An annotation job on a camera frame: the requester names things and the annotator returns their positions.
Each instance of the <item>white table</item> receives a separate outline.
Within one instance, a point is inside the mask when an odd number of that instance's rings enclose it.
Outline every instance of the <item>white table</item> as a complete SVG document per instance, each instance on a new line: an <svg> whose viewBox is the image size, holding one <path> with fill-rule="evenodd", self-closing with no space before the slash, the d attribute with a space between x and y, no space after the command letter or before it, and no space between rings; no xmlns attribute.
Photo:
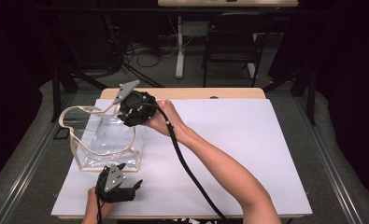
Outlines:
<svg viewBox="0 0 369 224"><path fill-rule="evenodd" d="M160 7L297 7L297 0L237 0L235 2L227 2L226 0L158 0ZM205 26L206 22L196 23L195 31L199 33L199 24ZM184 67L184 48L183 48L183 21L178 16L177 22L177 67L176 78L183 78ZM254 65L248 64L250 75L254 74Z"/></svg>
<svg viewBox="0 0 369 224"><path fill-rule="evenodd" d="M205 139L224 149L247 167L270 193L281 217L312 214L308 199L280 130L274 109L266 99L172 100L182 118ZM103 107L110 100L99 100ZM241 209L201 162L180 146L186 162L215 205L227 217L241 217ZM82 218L87 189L98 173L82 173L73 161L51 214ZM192 183L177 159L168 137L148 129L140 169L126 173L123 187L143 179L132 202L116 203L114 218L218 217Z"/></svg>

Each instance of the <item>small black object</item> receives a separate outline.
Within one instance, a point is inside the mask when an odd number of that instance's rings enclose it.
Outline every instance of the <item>small black object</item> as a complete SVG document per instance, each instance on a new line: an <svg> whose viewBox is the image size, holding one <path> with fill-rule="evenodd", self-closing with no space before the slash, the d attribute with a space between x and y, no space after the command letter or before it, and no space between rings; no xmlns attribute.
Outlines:
<svg viewBox="0 0 369 224"><path fill-rule="evenodd" d="M118 166L121 170L125 166L125 163L122 163ZM118 202L127 202L132 201L135 198L135 191L140 188L141 183L143 180L139 180L132 188L120 188L119 184L117 187L109 190L108 192L105 191L106 188L106 181L108 179L110 168L105 166L102 173L99 175L99 183L97 185L98 197L105 203L118 203Z"/></svg>
<svg viewBox="0 0 369 224"><path fill-rule="evenodd" d="M118 118L128 127L143 124L155 114L156 109L153 105L156 105L155 97L146 91L132 91L121 102L122 115L118 115Z"/></svg>

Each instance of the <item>transparent plastic bag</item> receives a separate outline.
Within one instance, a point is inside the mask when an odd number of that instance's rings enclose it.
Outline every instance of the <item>transparent plastic bag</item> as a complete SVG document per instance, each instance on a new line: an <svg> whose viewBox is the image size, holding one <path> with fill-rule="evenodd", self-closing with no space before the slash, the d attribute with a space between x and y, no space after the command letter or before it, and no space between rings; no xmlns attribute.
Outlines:
<svg viewBox="0 0 369 224"><path fill-rule="evenodd" d="M118 108L72 106L62 112L59 124L70 130L70 147L80 171L101 171L121 163L126 163L123 171L139 169L146 127L124 125L117 118Z"/></svg>

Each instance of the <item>gray carpet floor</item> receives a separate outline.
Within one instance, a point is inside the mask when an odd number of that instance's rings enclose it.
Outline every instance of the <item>gray carpet floor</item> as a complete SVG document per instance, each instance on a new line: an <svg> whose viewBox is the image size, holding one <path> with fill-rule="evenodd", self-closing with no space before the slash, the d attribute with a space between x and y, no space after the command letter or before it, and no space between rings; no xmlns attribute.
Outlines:
<svg viewBox="0 0 369 224"><path fill-rule="evenodd" d="M272 80L266 74L277 50L278 38L271 37L268 40L256 87L264 87ZM186 47L182 79L175 78L177 59L175 55L158 58L144 53L134 56L130 64L166 87L201 87L202 47L196 41L193 39ZM140 66L156 62L158 64L152 67ZM226 65L214 72L211 68L210 73L244 74L240 67ZM118 87L120 83L134 79L136 77L124 69L114 75L97 78L110 87ZM76 82L79 85L77 94L62 93L64 105L93 105L100 91L83 80L77 79ZM227 84L228 81L208 83L210 86L220 86L221 83ZM328 102L322 95L317 94L315 112L317 126L310 126L304 116L305 97L292 98L288 92L291 85L292 83L288 82L266 95L277 113L301 181L309 191L308 200L314 213L308 217L297 218L292 223L369 223L369 192L362 186L335 143L334 128L327 109ZM140 87L149 85L142 82ZM53 139L59 127L57 123L50 122L53 112L51 83L46 83L40 89L44 97L38 115L0 173L0 223L80 223L79 220L61 220L50 215L73 156L68 140ZM326 148L332 166L323 163L320 145ZM329 176L329 167L333 167L339 180L342 180L344 193L350 198L349 206L354 208L358 217L351 218L350 215L353 213L348 213L345 209L346 202L342 202L340 197L342 191L336 188L334 180ZM115 223L115 220L108 220L106 223Z"/></svg>

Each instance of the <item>human arm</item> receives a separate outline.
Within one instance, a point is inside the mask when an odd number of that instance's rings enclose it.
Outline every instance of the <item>human arm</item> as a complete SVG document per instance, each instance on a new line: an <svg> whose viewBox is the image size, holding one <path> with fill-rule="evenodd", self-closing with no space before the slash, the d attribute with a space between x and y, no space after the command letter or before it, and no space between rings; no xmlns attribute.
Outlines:
<svg viewBox="0 0 369 224"><path fill-rule="evenodd" d="M177 140L191 150L239 202L243 210L244 223L280 223L268 192L251 172L188 127L170 101L159 101L158 105L174 126ZM169 136L166 121L159 112L149 119L146 125Z"/></svg>
<svg viewBox="0 0 369 224"><path fill-rule="evenodd" d="M102 207L102 219L108 215L114 203L104 203ZM85 216L82 220L82 224L97 224L97 198L95 193L95 187L88 189L88 201L86 203Z"/></svg>

